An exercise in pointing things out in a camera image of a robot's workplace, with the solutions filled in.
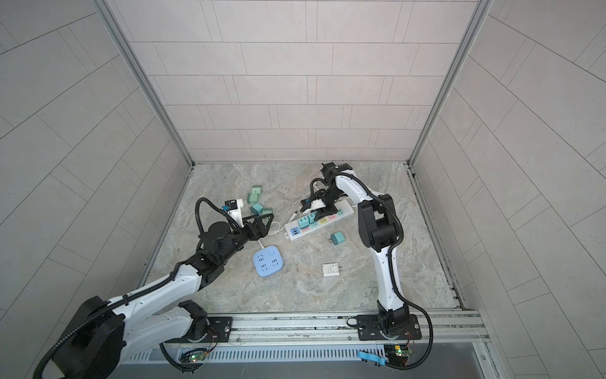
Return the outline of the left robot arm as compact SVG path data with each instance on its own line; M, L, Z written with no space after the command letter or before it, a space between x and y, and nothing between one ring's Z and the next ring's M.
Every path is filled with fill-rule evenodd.
M107 378L128 358L157 344L204 337L208 314L189 295L216 280L246 243L266 237L274 216L261 213L244 217L236 200L222 208L206 197L197 203L209 205L225 219L210 227L198 227L195 254L135 292L109 300L94 296L82 303L39 361L34 378L43 377L48 363L54 363L65 378Z

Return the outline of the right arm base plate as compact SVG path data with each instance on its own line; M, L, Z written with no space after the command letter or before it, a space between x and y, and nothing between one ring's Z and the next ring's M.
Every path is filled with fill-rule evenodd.
M353 326L360 341L421 340L418 318L414 314L395 316L389 314L361 314L354 317Z

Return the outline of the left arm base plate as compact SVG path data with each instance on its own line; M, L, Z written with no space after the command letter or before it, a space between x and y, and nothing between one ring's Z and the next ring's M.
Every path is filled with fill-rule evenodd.
M232 317L208 317L205 323L194 322L186 335L167 342L169 344L227 343L232 324Z

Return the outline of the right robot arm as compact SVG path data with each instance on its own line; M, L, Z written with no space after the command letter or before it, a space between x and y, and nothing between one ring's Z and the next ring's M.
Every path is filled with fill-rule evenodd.
M320 173L320 178L311 181L310 194L301 201L301 211L312 212L312 207L318 205L315 212L317 219L321 220L336 213L336 201L343 196L356 204L358 235L372 253L379 284L378 314L372 322L363 324L378 328L387 339L402 337L407 340L403 347L393 347L386 361L387 367L400 371L418 368L429 358L434 330L429 313L402 293L396 251L404 240L404 231L392 197L370 189L349 164L323 164ZM411 309L420 311L429 327L425 352L413 363L403 354L410 349L410 343L421 339L418 319L411 314Z

